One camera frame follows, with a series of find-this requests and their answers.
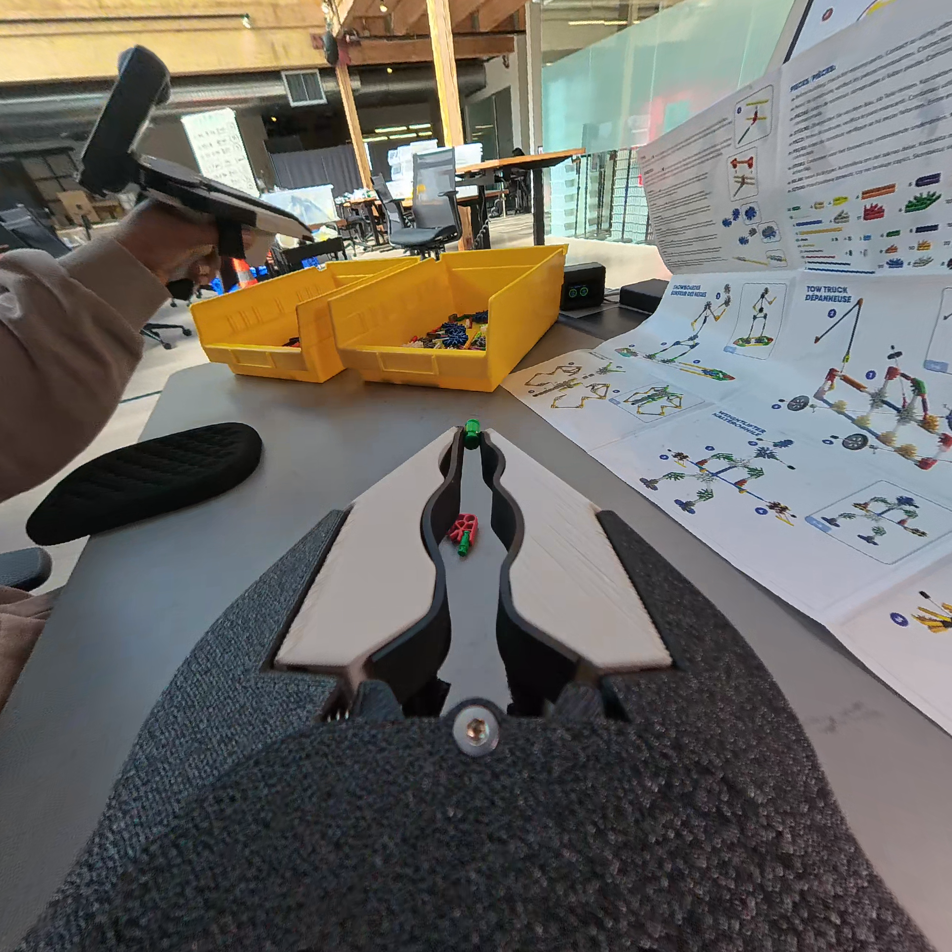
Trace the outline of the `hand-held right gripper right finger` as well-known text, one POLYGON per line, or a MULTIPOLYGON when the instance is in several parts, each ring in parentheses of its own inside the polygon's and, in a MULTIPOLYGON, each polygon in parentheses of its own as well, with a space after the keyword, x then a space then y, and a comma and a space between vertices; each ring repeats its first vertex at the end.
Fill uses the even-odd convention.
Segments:
POLYGON ((483 480, 506 550, 496 641, 514 703, 553 704, 572 682, 673 668, 625 566, 624 521, 498 432, 483 435, 483 480))

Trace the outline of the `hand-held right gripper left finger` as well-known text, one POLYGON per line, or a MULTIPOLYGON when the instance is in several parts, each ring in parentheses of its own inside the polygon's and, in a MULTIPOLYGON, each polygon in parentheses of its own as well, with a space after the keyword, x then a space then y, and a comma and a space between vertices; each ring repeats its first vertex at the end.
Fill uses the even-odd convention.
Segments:
POLYGON ((351 504, 276 652, 276 667, 386 683, 404 704, 449 649, 439 550, 459 512, 463 431, 450 429, 351 504))

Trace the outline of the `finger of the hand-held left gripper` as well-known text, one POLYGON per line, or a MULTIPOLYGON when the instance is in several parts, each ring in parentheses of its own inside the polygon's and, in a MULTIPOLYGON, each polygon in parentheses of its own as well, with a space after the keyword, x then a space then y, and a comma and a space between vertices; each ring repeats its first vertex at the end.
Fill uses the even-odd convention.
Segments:
POLYGON ((311 234, 309 226, 295 215, 237 188, 224 185, 224 203, 228 208, 225 218, 239 223, 243 228, 294 239, 303 239, 311 234))

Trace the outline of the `yellow bin with toy pieces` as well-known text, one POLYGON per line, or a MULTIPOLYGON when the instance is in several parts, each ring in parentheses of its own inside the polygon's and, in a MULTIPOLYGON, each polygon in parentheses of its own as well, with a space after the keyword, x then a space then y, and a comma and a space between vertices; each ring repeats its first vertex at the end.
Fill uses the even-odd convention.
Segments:
POLYGON ((329 303, 344 367, 367 382, 491 392, 556 323, 565 244, 472 250, 427 258, 329 303), (411 348, 451 315, 486 312, 468 328, 483 350, 411 348))

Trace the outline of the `person's left forearm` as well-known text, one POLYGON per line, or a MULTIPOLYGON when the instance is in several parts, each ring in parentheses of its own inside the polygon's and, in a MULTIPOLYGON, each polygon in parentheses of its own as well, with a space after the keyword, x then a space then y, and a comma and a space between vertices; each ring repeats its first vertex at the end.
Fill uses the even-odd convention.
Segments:
POLYGON ((4 253, 1 292, 5 502, 63 470, 109 422, 168 292, 110 236, 61 258, 4 253))

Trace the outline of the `grey desk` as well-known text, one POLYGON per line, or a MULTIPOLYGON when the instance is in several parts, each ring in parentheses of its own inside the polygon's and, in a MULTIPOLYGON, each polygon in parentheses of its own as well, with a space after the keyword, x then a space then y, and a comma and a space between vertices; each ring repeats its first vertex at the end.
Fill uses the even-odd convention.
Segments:
POLYGON ((143 721, 209 625, 329 509, 468 418, 616 511, 730 619, 796 712, 868 858, 935 948, 950 950, 950 737, 506 390, 366 385, 350 371, 293 384, 203 363, 118 416, 146 411, 126 438, 244 422, 264 458, 208 504, 70 548, 78 560, 2 713, 2 950, 63 882, 143 721))

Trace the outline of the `whiteboard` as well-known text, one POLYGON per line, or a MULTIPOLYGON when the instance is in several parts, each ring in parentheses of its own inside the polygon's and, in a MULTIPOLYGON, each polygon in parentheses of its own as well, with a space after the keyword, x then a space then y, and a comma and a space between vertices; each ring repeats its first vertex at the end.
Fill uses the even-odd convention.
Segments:
POLYGON ((181 123, 205 178, 244 195, 260 197, 236 113, 231 108, 184 115, 181 123))

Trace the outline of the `yellow bin with toy wheels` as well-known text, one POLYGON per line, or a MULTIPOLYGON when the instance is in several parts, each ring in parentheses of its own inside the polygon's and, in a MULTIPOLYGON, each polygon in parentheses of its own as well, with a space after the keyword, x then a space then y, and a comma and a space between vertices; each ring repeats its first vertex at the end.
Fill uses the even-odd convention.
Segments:
POLYGON ((417 258, 330 262, 227 292, 190 307, 208 360, 232 373, 323 384, 344 370, 329 304, 417 258))

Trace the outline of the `office chair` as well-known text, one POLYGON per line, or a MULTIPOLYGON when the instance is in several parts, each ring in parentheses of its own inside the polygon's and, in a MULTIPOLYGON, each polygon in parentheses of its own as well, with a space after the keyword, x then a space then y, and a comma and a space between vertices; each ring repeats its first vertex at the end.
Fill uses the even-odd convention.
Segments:
POLYGON ((404 221, 402 205, 394 199, 384 178, 371 178, 386 213, 387 237, 391 245, 405 252, 439 259, 447 244, 462 238, 455 153, 453 149, 414 153, 412 165, 412 225, 404 221))

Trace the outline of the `pile of colourful toy pieces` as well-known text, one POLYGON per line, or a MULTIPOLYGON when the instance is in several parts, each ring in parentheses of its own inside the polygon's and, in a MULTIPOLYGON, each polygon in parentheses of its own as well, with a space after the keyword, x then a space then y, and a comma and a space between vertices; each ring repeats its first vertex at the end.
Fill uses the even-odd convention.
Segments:
POLYGON ((428 351, 485 351, 487 309, 450 314, 439 326, 402 344, 405 349, 428 351))

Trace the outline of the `wooden office table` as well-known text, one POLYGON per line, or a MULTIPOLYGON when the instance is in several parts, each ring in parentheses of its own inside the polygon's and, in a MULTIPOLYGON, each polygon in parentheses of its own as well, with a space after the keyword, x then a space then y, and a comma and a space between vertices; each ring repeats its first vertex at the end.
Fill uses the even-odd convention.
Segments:
POLYGON ((496 172, 499 170, 528 171, 531 177, 533 244, 544 245, 544 187, 542 173, 544 170, 552 169, 565 161, 574 161, 585 153, 585 149, 576 148, 541 152, 532 155, 511 156, 469 166, 462 166, 457 169, 457 177, 467 182, 467 184, 470 184, 470 180, 475 179, 483 173, 496 172))

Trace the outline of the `toy instruction poster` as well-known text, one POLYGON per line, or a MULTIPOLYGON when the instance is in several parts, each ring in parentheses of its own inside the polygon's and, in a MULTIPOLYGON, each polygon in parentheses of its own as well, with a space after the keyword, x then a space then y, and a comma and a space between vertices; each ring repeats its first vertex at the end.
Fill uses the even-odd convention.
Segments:
POLYGON ((638 150, 670 281, 504 387, 951 727, 951 3, 638 150))

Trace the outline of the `black box device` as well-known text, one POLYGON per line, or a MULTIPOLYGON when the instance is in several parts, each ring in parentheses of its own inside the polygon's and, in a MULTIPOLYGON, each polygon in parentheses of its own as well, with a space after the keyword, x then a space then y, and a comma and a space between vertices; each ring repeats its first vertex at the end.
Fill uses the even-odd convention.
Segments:
POLYGON ((605 278, 606 268, 601 263, 565 265, 560 312, 574 313, 601 307, 605 278))

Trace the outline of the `black flat device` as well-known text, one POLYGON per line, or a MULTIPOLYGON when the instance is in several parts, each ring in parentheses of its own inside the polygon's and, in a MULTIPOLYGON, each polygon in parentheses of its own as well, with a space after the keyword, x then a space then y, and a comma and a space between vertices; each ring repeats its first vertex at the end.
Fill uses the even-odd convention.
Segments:
POLYGON ((623 285, 618 290, 618 305, 643 314, 653 314, 669 286, 666 279, 646 279, 623 285))

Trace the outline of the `upright printed instruction sheet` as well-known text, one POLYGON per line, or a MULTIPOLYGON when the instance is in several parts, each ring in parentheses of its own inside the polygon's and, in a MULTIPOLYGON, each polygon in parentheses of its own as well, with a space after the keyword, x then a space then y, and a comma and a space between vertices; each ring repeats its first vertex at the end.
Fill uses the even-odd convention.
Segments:
POLYGON ((863 19, 890 1, 795 1, 771 55, 768 70, 863 19))

